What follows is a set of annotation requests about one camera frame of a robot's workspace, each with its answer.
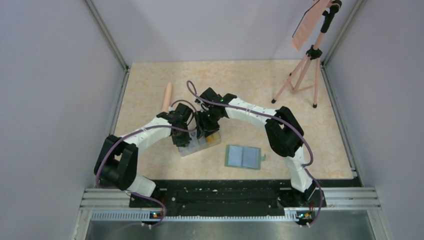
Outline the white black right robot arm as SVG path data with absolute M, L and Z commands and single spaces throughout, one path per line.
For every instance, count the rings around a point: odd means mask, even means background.
M 294 202 L 299 206 L 307 206 L 313 200 L 314 194 L 310 189 L 313 180 L 305 169 L 308 162 L 304 156 L 304 150 L 312 150 L 305 141 L 302 127 L 288 107 L 264 108 L 231 93 L 221 96 L 210 87 L 197 96 L 195 102 L 203 108 L 200 119 L 205 132 L 216 132 L 222 118 L 262 128 L 271 149 L 284 159 L 288 167 L 291 187 L 295 189 Z

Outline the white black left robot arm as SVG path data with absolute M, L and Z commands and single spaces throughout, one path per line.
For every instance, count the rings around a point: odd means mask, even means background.
M 160 202 L 153 180 L 138 174 L 139 154 L 156 142 L 171 137 L 177 147 L 189 144 L 189 121 L 195 111 L 183 103 L 160 112 L 149 123 L 123 136 L 109 135 L 103 142 L 93 173 L 98 188 L 116 188 L 141 196 L 149 207 Z

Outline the clear plastic card box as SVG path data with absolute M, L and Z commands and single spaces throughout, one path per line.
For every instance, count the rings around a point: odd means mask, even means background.
M 185 157 L 196 152 L 214 147 L 221 143 L 221 135 L 217 131 L 207 137 L 201 136 L 197 138 L 197 134 L 195 132 L 189 133 L 190 141 L 187 146 L 179 146 L 178 152 L 181 157 Z

